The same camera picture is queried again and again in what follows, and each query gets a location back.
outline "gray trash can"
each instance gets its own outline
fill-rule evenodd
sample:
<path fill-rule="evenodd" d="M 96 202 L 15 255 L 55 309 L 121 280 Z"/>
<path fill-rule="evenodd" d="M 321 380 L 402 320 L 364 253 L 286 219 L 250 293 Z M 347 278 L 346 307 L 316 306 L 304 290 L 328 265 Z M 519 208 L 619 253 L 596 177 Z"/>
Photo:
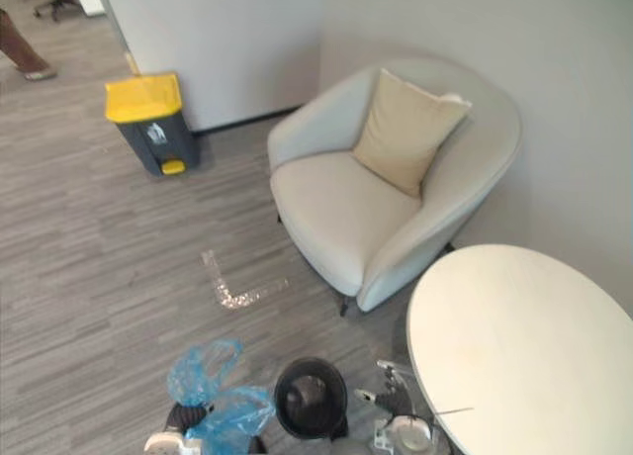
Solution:
<path fill-rule="evenodd" d="M 106 84 L 106 117 L 147 171 L 175 175 L 196 167 L 200 152 L 182 116 L 175 74 L 138 76 Z"/>

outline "armchair seat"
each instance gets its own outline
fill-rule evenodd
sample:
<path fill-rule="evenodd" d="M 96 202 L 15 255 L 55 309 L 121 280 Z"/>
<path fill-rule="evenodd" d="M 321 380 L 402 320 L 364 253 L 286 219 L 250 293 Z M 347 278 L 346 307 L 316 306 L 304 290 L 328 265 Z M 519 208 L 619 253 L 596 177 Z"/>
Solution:
<path fill-rule="evenodd" d="M 271 187 L 292 240 L 313 268 L 347 296 L 358 294 L 372 257 L 421 205 L 348 151 L 284 163 Z"/>

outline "trash bin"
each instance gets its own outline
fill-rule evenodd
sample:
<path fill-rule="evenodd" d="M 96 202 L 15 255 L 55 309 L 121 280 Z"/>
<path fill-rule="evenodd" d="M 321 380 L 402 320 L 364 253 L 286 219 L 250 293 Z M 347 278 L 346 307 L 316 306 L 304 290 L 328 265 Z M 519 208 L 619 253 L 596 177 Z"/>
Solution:
<path fill-rule="evenodd" d="M 106 117 L 147 171 L 175 175 L 198 165 L 200 154 L 182 116 L 176 74 L 110 82 L 106 93 Z"/>
<path fill-rule="evenodd" d="M 319 358 L 291 363 L 275 387 L 277 418 L 297 438 L 347 436 L 347 389 L 338 370 Z"/>

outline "beige cushion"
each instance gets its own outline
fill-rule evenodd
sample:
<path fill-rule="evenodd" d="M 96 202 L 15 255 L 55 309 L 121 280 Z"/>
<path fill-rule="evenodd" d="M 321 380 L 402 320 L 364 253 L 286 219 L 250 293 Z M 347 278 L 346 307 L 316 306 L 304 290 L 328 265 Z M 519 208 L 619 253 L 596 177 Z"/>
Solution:
<path fill-rule="evenodd" d="M 437 148 L 470 107 L 457 94 L 436 97 L 382 69 L 354 156 L 417 197 Z"/>

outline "armchair leg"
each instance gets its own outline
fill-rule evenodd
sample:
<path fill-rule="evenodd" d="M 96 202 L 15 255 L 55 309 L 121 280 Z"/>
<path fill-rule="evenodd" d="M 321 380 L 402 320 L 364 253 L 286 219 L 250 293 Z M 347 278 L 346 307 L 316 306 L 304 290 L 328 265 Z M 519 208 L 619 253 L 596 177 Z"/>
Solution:
<path fill-rule="evenodd" d="M 340 306 L 340 313 L 339 315 L 341 315 L 342 317 L 345 317 L 345 314 L 347 314 L 347 309 L 349 309 L 349 302 L 351 301 L 350 297 L 343 297 L 343 303 Z"/>

